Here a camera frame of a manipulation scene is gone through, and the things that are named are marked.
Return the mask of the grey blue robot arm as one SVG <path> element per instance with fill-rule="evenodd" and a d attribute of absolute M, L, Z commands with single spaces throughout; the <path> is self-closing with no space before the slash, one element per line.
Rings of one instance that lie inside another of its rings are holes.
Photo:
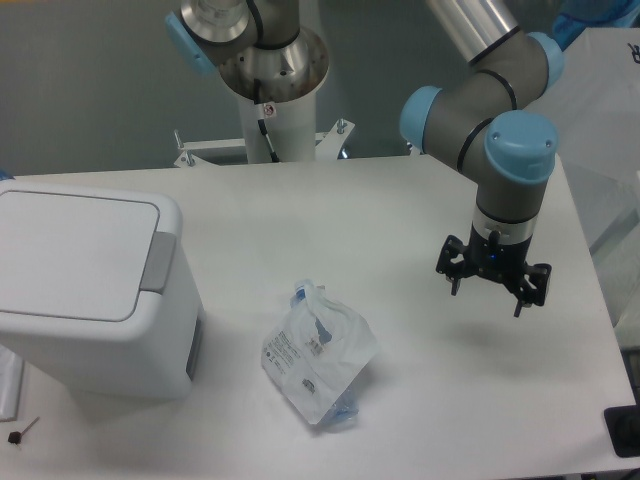
<path fill-rule="evenodd" d="M 526 256 L 558 134 L 527 106 L 561 76 L 564 57 L 542 33 L 524 33 L 501 1 L 433 1 L 430 9 L 471 76 L 452 91 L 426 86 L 406 101 L 402 137 L 477 187 L 470 236 L 449 236 L 436 269 L 453 286 L 479 277 L 504 286 L 518 308 L 541 306 L 551 267 Z M 323 40 L 296 1 L 184 1 L 165 18 L 176 50 L 235 95 L 252 163 L 310 161 L 316 94 L 327 77 Z"/>

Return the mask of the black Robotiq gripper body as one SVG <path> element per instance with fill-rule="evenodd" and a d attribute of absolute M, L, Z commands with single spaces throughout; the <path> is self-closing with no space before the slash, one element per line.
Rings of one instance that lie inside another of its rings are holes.
<path fill-rule="evenodd" d="M 475 226 L 471 227 L 468 249 L 464 253 L 464 278 L 479 277 L 504 285 L 515 285 L 531 273 L 526 257 L 532 237 L 522 242 L 503 244 L 492 232 L 482 236 Z"/>

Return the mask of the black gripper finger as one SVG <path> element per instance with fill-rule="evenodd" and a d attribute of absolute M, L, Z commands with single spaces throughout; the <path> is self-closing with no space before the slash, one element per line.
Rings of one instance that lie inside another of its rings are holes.
<path fill-rule="evenodd" d="M 518 318 L 524 308 L 543 306 L 549 290 L 552 266 L 547 263 L 523 267 L 509 279 L 509 291 L 516 297 L 514 316 Z"/>
<path fill-rule="evenodd" d="M 440 251 L 436 272 L 446 277 L 451 283 L 451 295 L 456 296 L 461 281 L 472 276 L 470 247 L 458 237 L 449 235 Z"/>

